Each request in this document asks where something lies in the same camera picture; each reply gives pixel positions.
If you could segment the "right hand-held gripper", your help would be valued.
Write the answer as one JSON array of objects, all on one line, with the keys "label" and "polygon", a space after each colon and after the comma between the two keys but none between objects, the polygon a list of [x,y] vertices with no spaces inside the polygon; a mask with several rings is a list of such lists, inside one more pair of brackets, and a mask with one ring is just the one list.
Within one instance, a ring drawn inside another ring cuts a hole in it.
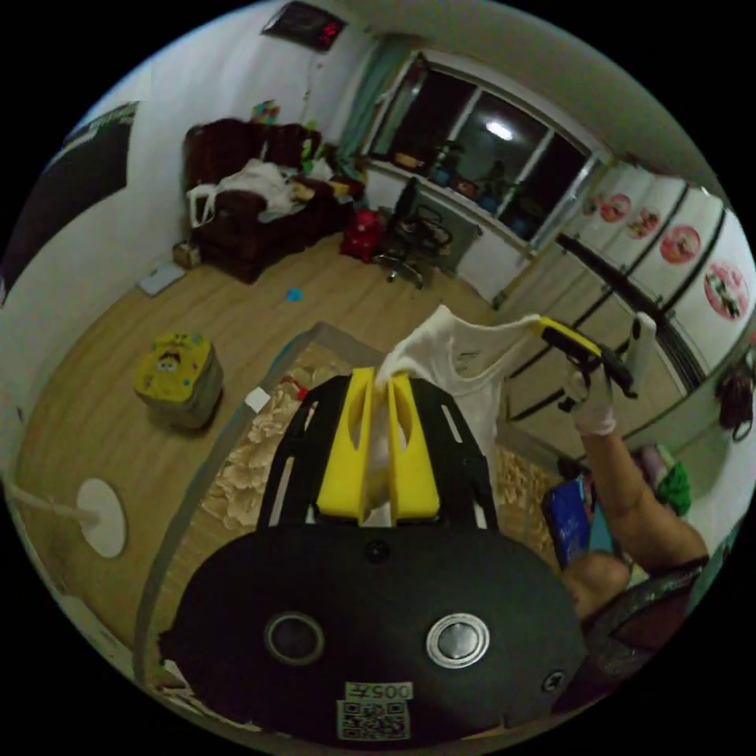
[{"label": "right hand-held gripper", "polygon": [[550,317],[537,318],[533,322],[533,332],[550,348],[561,352],[570,368],[576,368],[588,376],[602,366],[610,381],[621,389],[625,397],[638,397],[632,373],[609,347]]}]

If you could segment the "person's right hand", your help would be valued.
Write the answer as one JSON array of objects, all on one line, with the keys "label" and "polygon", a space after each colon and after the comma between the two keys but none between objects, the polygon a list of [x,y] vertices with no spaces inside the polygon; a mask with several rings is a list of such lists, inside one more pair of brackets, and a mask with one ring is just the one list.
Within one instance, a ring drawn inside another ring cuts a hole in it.
[{"label": "person's right hand", "polygon": [[613,390],[602,366],[588,376],[576,368],[568,369],[564,389],[574,401],[570,414],[581,436],[607,436],[616,431]]}]

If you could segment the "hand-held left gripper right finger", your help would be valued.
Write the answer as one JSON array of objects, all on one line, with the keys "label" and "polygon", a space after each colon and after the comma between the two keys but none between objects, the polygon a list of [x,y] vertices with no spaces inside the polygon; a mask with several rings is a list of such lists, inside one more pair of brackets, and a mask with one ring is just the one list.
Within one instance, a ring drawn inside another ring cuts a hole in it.
[{"label": "hand-held left gripper right finger", "polygon": [[387,410],[391,523],[433,521],[439,515],[439,492],[408,376],[389,380]]}]

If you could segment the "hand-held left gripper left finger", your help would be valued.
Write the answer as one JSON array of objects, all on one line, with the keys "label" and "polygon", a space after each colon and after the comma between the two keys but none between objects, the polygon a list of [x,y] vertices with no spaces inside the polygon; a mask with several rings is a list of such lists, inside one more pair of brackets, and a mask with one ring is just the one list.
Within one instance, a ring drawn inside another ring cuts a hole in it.
[{"label": "hand-held left gripper left finger", "polygon": [[317,511],[321,517],[364,523],[367,512],[367,479],[372,395],[376,370],[357,368],[339,376],[338,409],[333,440],[328,452]]}]

